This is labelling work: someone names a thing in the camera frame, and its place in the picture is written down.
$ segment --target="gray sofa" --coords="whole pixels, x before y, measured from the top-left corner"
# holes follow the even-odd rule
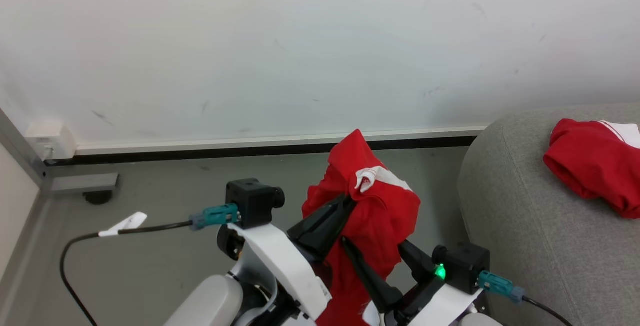
[[[640,103],[540,109],[490,125],[457,184],[469,237],[491,251],[492,272],[574,326],[640,326],[640,219],[579,198],[542,162],[563,118],[640,124]],[[505,325],[562,324],[526,303],[491,295],[489,304]]]

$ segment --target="gray floor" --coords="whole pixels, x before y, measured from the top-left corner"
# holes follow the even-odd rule
[[[438,244],[453,246],[467,239],[455,187],[466,152],[466,147],[457,147],[375,153],[422,200],[418,225],[409,239],[427,253]],[[53,256],[37,265],[46,269],[44,276],[31,275],[34,267],[25,275],[27,282],[38,284],[31,287],[39,294],[23,301],[35,302],[26,324],[88,324],[58,275],[58,257],[71,238],[106,230],[136,211],[149,215],[145,226],[185,221],[189,214],[223,203],[227,181],[242,178],[284,189],[286,205],[273,214],[274,224],[286,229],[301,219],[307,188],[318,184],[326,168],[327,154],[317,153],[58,169],[60,176],[118,172],[121,187],[102,206],[89,205],[78,195],[55,198],[55,212],[45,229],[56,231],[38,240],[40,249],[50,245]],[[161,326],[199,282],[233,266],[218,250],[216,234],[215,228],[180,229],[81,242],[69,252],[68,278],[99,325]],[[402,291],[413,286],[405,265],[396,267],[388,281]]]

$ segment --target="white cable clip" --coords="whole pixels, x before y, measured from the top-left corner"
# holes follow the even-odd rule
[[[126,219],[122,220],[122,222],[120,222],[119,224],[113,226],[112,228],[109,228],[106,231],[100,231],[98,232],[98,236],[99,237],[112,237],[112,236],[118,236],[118,231],[120,230],[131,230],[131,229],[137,229],[140,227],[140,225],[142,225],[142,223],[147,219],[147,214],[142,213],[142,212],[136,212],[135,214],[127,217]]]

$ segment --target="wall outlet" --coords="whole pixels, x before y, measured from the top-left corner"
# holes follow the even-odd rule
[[[67,160],[76,154],[76,140],[61,121],[46,119],[34,122],[24,138],[43,161]]]

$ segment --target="red cloth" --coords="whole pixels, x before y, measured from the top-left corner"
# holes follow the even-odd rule
[[[319,185],[309,187],[308,199],[302,206],[302,216],[315,210],[340,194],[350,194],[358,205],[349,217],[342,234],[362,251],[366,262],[382,278],[387,278],[402,261],[398,245],[416,228],[420,199],[401,180],[386,169],[371,152],[360,130],[355,130],[329,155],[329,167]],[[357,172],[367,171],[362,190]],[[341,242],[331,249],[327,261],[333,270],[332,301],[317,320],[319,326],[363,326],[362,313],[371,297],[358,278]]]
[[[633,126],[562,119],[544,163],[583,199],[602,197],[622,217],[640,219],[640,149],[630,145],[640,133]]]

